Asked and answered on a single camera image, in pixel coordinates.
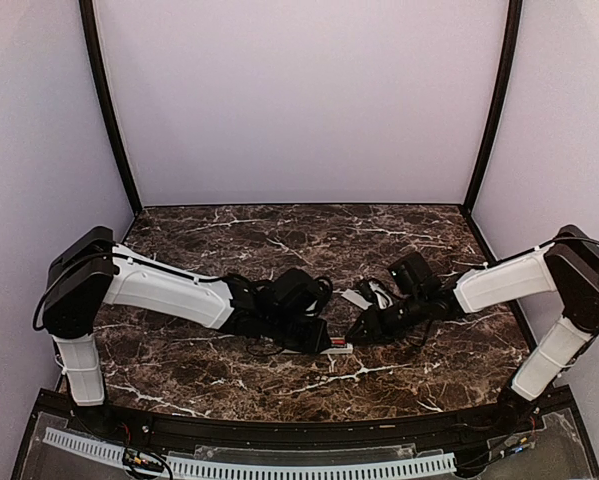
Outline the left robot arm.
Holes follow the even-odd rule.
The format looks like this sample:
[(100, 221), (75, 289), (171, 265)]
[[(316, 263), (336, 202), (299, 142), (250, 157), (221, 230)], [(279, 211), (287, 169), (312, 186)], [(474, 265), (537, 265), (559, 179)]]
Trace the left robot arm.
[(120, 415), (105, 402), (94, 338), (102, 305), (138, 307), (232, 336), (267, 338), (291, 352), (320, 354), (333, 346), (320, 316), (332, 290), (328, 278), (296, 268), (275, 280), (187, 272), (133, 252), (114, 241), (111, 229), (97, 226), (50, 264), (33, 328), (52, 337), (82, 421), (110, 436)]

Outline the white remote battery cover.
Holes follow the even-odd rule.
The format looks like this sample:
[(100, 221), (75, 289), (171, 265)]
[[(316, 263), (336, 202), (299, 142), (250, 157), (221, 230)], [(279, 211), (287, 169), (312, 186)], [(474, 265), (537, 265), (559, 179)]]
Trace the white remote battery cover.
[(372, 305), (372, 303), (367, 301), (361, 294), (351, 289), (346, 289), (341, 296), (361, 310), (366, 310)]

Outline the white remote control body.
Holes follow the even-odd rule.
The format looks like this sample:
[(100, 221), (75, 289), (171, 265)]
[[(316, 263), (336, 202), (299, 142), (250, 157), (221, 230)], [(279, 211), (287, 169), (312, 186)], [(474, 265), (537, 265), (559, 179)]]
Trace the white remote control body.
[[(333, 342), (331, 346), (323, 351), (317, 352), (317, 355), (346, 355), (352, 354), (354, 347), (351, 343), (345, 341)], [(306, 352), (299, 352), (295, 350), (284, 349), (281, 351), (282, 355), (306, 355)]]

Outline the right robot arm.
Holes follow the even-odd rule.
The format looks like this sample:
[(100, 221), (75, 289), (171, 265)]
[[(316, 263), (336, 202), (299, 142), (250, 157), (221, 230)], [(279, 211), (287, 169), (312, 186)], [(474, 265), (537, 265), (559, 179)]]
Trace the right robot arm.
[(353, 345), (387, 344), (422, 322), (454, 320), (495, 305), (555, 293), (562, 310), (553, 326), (511, 377), (511, 395), (495, 405), (489, 424), (513, 432), (528, 405), (599, 336), (599, 240), (574, 225), (524, 252), (486, 263), (443, 281), (418, 252), (393, 262), (388, 271), (398, 295), (377, 280), (361, 282), (368, 302), (345, 335)]

